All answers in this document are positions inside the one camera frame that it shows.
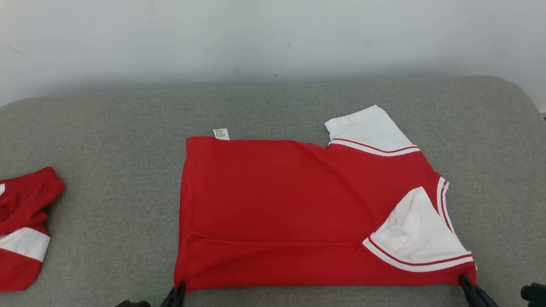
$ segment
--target gray fabric surface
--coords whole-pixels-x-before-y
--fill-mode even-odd
[[[0,306],[159,306],[172,287],[185,139],[326,145],[323,123],[385,109],[450,181],[449,215],[478,284],[525,306],[546,284],[546,122],[523,91],[493,77],[380,84],[221,88],[40,97],[0,108],[0,177],[54,167],[67,185],[47,209],[52,241],[38,281]],[[462,290],[286,287],[203,290],[191,306],[464,306]]]

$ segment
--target white wall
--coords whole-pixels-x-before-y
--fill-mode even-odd
[[[0,105],[49,94],[491,74],[546,109],[544,0],[0,0]]]

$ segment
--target clothing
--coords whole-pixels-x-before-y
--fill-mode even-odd
[[[449,183],[387,113],[373,106],[325,125],[326,148],[187,139],[175,286],[475,283]]]
[[[50,241],[43,208],[63,190],[50,167],[0,180],[0,292],[26,290],[38,277]]]

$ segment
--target white sleeve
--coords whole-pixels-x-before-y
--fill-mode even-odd
[[[331,144],[361,145],[382,153],[419,151],[398,129],[389,115],[374,105],[325,123]]]

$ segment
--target clothing tag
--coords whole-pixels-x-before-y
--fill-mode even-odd
[[[229,134],[227,129],[214,129],[213,132],[215,138],[229,141]]]

